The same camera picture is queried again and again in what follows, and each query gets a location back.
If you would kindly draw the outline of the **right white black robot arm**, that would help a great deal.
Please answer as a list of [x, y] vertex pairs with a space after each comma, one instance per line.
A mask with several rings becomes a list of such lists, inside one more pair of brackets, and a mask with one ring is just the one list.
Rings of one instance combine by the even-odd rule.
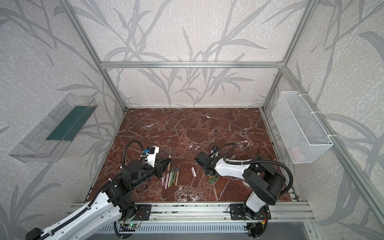
[[195, 161], [206, 175], [242, 179], [251, 187], [253, 192], [243, 204], [249, 218], [253, 218], [263, 207], [275, 205], [294, 183], [293, 174], [286, 165], [260, 157], [238, 161], [200, 152]]

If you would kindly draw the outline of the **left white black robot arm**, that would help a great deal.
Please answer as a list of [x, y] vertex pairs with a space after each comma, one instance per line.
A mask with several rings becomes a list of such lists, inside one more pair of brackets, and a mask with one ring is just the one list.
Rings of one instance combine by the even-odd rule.
[[34, 228], [26, 240], [85, 240], [100, 228], [131, 218], [138, 212], [132, 200], [134, 190], [151, 179], [162, 178], [170, 158], [155, 160], [154, 166], [131, 161], [120, 174], [107, 182], [94, 198], [71, 215], [45, 229]]

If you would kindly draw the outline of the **light pink pen cap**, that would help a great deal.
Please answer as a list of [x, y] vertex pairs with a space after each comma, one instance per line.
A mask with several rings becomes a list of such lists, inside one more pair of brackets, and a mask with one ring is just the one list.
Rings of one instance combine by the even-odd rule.
[[196, 174], [196, 171], [195, 171], [195, 168], [194, 168], [194, 167], [191, 168], [191, 171], [192, 171], [193, 176], [194, 176], [194, 177], [197, 177], [197, 174]]

